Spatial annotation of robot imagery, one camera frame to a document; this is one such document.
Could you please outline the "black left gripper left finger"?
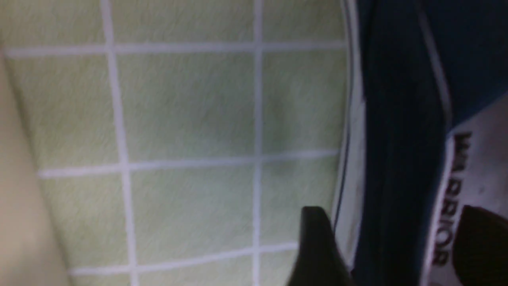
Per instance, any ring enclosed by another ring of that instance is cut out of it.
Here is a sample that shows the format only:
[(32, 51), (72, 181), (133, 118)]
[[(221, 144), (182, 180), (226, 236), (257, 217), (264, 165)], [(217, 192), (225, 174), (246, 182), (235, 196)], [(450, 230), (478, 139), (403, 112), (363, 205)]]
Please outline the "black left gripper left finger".
[(301, 210), (299, 247), (288, 286), (353, 286), (323, 208)]

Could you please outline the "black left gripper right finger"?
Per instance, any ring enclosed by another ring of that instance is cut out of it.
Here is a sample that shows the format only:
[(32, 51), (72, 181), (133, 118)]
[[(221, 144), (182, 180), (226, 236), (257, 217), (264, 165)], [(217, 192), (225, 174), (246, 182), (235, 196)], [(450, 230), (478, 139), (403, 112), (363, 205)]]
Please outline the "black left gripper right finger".
[(453, 246), (453, 266), (463, 286), (506, 286), (507, 219), (481, 207), (465, 206)]

